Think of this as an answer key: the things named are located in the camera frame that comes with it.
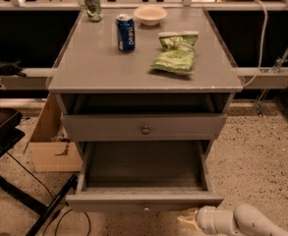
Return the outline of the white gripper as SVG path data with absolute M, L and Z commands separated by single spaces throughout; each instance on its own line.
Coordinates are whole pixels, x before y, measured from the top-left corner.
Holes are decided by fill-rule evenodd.
M 237 225 L 232 210 L 219 210 L 215 206 L 189 208 L 187 213 L 197 213 L 199 228 L 206 235 L 225 234 L 237 236 Z M 196 230 L 195 220 L 191 216 L 178 216 L 179 223 L 185 228 Z

